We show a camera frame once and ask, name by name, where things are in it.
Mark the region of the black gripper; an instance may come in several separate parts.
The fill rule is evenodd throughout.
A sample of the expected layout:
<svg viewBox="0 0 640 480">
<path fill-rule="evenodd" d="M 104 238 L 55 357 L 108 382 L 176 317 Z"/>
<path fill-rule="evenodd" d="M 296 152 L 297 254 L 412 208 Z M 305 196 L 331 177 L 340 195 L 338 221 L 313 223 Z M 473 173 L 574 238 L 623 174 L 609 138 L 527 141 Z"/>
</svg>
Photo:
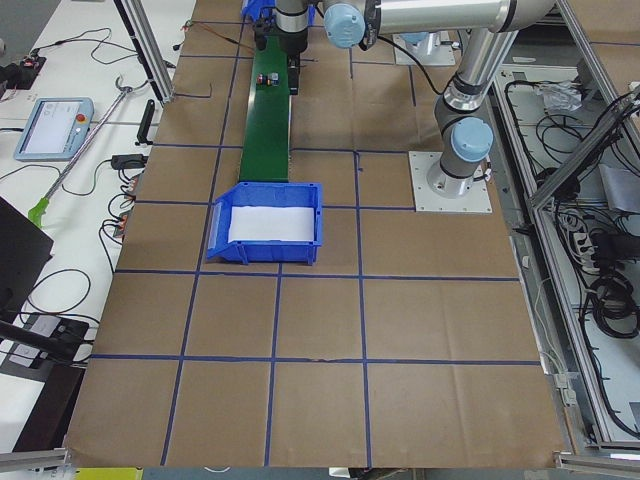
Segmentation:
<svg viewBox="0 0 640 480">
<path fill-rule="evenodd" d="M 253 23 L 254 42 L 257 50 L 265 50 L 268 37 L 274 31 L 274 17 L 259 17 Z M 288 87 L 290 95 L 299 93 L 300 54 L 308 46 L 308 15 L 276 15 L 280 48 L 288 56 Z"/>
</svg>

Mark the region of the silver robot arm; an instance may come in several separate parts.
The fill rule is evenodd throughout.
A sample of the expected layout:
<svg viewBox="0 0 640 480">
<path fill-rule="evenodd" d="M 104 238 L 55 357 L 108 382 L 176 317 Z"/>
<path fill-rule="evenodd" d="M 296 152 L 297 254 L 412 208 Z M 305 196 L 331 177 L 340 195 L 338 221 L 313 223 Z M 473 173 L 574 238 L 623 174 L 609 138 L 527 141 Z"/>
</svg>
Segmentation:
<svg viewBox="0 0 640 480">
<path fill-rule="evenodd" d="M 320 1 L 324 28 L 336 47 L 366 51 L 384 42 L 421 69 L 434 64 L 452 31 L 461 58 L 446 86 L 438 91 L 434 115 L 443 151 L 426 181 L 437 195 L 458 199 L 478 181 L 494 134 L 475 113 L 510 50 L 517 33 L 541 20 L 551 1 Z"/>
</svg>

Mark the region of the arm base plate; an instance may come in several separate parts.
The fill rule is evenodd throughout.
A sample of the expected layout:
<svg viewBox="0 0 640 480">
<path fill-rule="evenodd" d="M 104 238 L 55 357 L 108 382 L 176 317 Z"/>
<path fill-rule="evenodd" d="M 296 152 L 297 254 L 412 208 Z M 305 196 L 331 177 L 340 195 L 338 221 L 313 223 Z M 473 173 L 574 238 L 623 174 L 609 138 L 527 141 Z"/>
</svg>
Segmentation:
<svg viewBox="0 0 640 480">
<path fill-rule="evenodd" d="M 447 176 L 440 152 L 409 151 L 415 211 L 439 214 L 491 214 L 487 181 L 478 166 L 468 179 Z"/>
<path fill-rule="evenodd" d="M 423 66 L 454 66 L 456 59 L 452 40 L 446 31 L 427 33 L 420 36 L 412 34 L 394 34 L 393 41 L 410 52 Z"/>
</svg>

